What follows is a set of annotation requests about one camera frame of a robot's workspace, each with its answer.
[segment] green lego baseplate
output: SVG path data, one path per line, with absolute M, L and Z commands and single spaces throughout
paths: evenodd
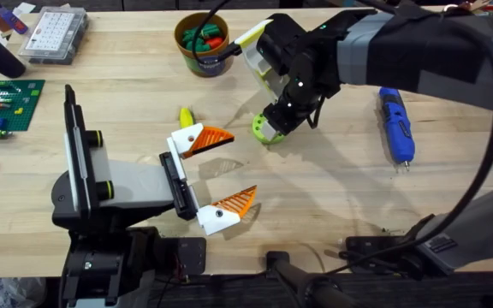
M 7 119 L 5 130 L 27 131 L 44 85 L 44 80 L 0 81 L 0 102 L 10 105 L 0 109 L 0 118 Z

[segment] cup of markers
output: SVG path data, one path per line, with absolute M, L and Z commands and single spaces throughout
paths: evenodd
M 187 67 L 196 75 L 211 77 L 223 72 L 226 65 L 231 64 L 231 57 L 224 62 L 211 64 L 200 64 L 193 57 L 192 48 L 195 44 L 197 56 L 205 62 L 215 60 L 229 44 L 228 25 L 218 15 L 212 16 L 207 24 L 201 29 L 197 39 L 193 35 L 207 13 L 195 13 L 184 17 L 175 28 L 175 41 L 182 53 Z

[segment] orange gripper pad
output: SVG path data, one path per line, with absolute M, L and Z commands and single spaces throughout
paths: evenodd
M 199 134 L 199 137 L 197 137 L 195 142 L 193 142 L 191 149 L 185 152 L 183 156 L 185 158 L 192 157 L 195 154 L 208 151 L 220 145 L 225 145 L 234 140 L 235 136 L 232 133 L 221 128 L 203 127 L 203 131 Z
M 243 217 L 250 209 L 254 197 L 256 196 L 256 186 L 245 189 L 242 192 L 238 192 L 233 196 L 229 196 L 220 201 L 213 203 L 212 205 L 224 210 L 239 214 L 239 217 Z

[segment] yellow object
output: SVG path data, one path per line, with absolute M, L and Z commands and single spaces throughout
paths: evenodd
M 188 108 L 180 109 L 180 128 L 190 127 L 195 124 L 192 112 Z
M 239 45 L 241 48 L 245 48 L 250 45 L 253 41 L 257 40 L 264 32 L 265 26 L 272 22 L 273 20 L 261 21 L 258 25 L 254 26 L 247 32 L 243 33 L 239 38 L 237 38 L 234 43 Z

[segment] green ring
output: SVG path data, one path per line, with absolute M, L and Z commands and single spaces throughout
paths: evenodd
M 272 140 L 268 140 L 264 137 L 260 129 L 265 121 L 267 121 L 267 119 L 265 119 L 262 114 L 254 116 L 254 119 L 252 120 L 252 134 L 254 135 L 254 138 L 265 145 L 274 145 L 283 141 L 285 136 L 282 133 L 277 133 L 277 136 L 275 136 Z

